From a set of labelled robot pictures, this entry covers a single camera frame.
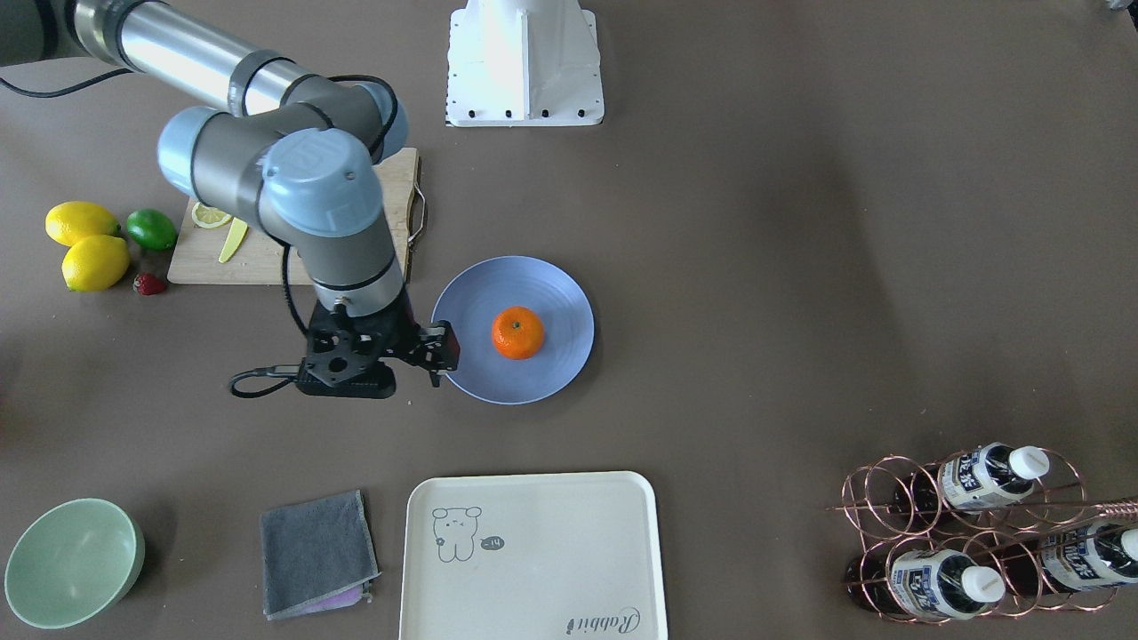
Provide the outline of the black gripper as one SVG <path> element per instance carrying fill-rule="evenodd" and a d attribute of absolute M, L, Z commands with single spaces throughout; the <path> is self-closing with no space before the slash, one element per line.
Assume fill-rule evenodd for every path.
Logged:
<path fill-rule="evenodd" d="M 457 369 L 461 345 L 450 321 L 418 325 L 406 287 L 384 307 L 362 312 L 356 292 L 331 292 L 310 313 L 310 370 L 378 370 L 385 359 L 398 359 L 428 374 L 440 388 L 445 374 Z"/>

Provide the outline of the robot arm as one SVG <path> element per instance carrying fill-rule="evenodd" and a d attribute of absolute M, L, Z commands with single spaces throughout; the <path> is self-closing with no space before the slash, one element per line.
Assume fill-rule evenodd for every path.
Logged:
<path fill-rule="evenodd" d="M 167 181 L 300 256 L 318 303 L 300 364 L 256 370 L 310 396 L 388 397 L 388 359 L 438 388 L 461 348 L 447 321 L 419 325 L 376 166 L 401 149 L 385 81 L 318 76 L 163 1 L 50 1 L 60 43 L 160 77 L 203 101 L 160 133 Z"/>

